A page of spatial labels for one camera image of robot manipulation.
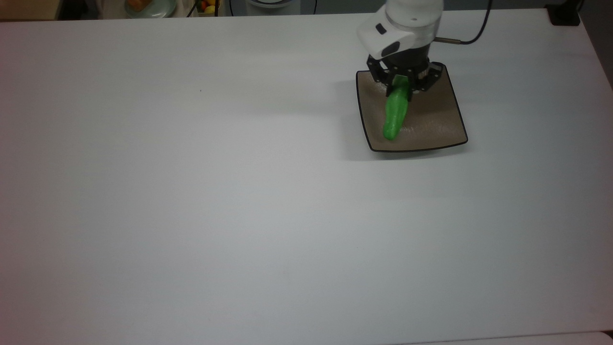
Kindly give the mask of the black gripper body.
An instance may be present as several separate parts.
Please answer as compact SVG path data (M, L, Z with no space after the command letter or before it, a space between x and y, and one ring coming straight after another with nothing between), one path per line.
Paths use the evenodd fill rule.
M382 83L386 72L395 72L397 76L414 79L417 83L417 92L426 92L443 76L445 65L439 62L431 62L429 59L430 45L421 48L409 49L396 52L381 59L368 56L366 65L377 83Z

